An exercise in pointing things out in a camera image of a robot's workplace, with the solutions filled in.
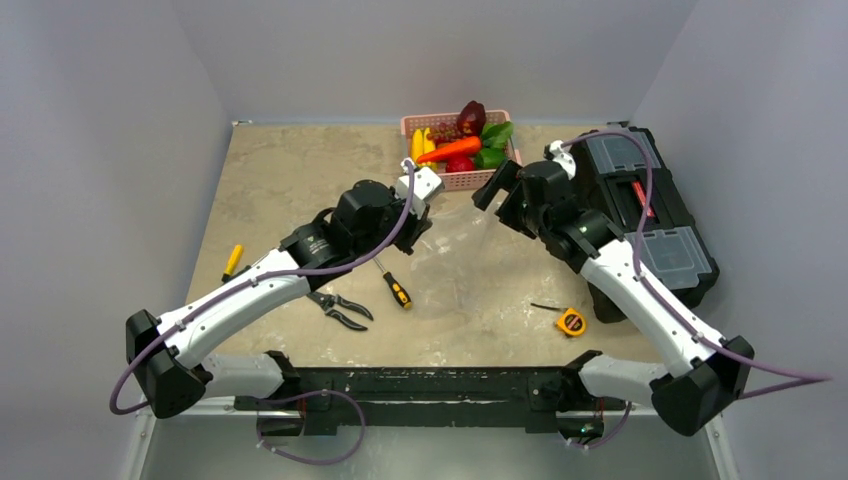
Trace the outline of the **pink plastic basket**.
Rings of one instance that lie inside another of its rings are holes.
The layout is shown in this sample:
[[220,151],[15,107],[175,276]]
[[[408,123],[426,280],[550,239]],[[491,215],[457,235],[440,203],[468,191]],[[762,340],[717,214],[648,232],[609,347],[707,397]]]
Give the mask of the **pink plastic basket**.
[[[415,130],[438,127],[441,123],[454,124],[458,116],[458,112],[407,115],[400,119],[400,135],[406,141],[407,148],[410,148]],[[506,110],[493,109],[487,111],[488,123],[503,123],[506,121],[511,121],[511,116]],[[515,148],[514,139],[515,136],[512,136],[506,144],[505,154],[508,160],[523,166],[524,162],[519,151]],[[494,172],[494,169],[489,169],[446,173],[443,167],[439,167],[437,171],[443,180],[446,191],[479,189],[488,181]]]

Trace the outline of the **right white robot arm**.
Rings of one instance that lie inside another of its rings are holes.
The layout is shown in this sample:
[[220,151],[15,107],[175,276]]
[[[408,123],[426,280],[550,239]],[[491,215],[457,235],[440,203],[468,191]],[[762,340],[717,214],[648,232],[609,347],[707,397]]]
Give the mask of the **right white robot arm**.
[[502,163],[473,193],[475,207],[486,210],[499,191],[507,194],[495,212],[499,221],[539,239],[611,300],[662,359],[644,363],[586,353],[561,381],[569,404],[584,407],[609,397],[650,406],[673,431],[690,437],[740,399],[752,345],[701,321],[635,258],[633,245],[603,212],[580,208],[560,163]]

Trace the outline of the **clear zip top bag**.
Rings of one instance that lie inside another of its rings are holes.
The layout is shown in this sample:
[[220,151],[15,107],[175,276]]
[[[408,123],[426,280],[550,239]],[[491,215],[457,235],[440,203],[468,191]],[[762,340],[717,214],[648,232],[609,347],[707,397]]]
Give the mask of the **clear zip top bag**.
[[431,217],[433,227],[410,264],[414,312],[426,320],[487,318],[517,308],[523,296],[527,239],[495,215],[502,195],[484,210],[468,192]]

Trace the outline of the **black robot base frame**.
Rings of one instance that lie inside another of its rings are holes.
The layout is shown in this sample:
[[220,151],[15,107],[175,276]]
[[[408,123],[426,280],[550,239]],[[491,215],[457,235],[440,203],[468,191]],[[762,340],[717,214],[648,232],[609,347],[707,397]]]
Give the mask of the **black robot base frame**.
[[267,399],[241,394],[267,436],[333,435],[341,426],[520,428],[576,438],[601,436],[604,415],[622,400],[579,386],[576,366],[294,367],[283,355],[283,385]]

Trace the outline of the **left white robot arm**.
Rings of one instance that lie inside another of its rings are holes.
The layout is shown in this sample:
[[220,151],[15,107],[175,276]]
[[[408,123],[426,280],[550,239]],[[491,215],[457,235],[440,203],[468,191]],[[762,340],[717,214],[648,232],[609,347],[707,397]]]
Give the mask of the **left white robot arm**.
[[110,400],[134,378],[144,404],[159,419],[174,417],[201,400],[250,396],[284,409],[297,399],[298,382],[285,356],[217,355],[215,349],[276,308],[308,296],[393,245],[410,255],[431,223],[431,201],[444,185],[420,171],[388,187],[361,180],[337,204],[296,228],[280,245],[200,299],[155,316],[142,309],[125,324],[127,369]]

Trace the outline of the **orange toy carrot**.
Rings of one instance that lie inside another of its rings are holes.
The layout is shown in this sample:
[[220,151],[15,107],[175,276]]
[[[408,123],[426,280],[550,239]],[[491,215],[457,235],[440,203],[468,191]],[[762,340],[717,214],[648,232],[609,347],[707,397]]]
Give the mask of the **orange toy carrot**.
[[436,148],[430,154],[430,161],[443,162],[454,156],[475,157],[483,148],[503,149],[506,153],[506,146],[513,132],[514,124],[511,121],[486,123],[479,136],[467,136]]

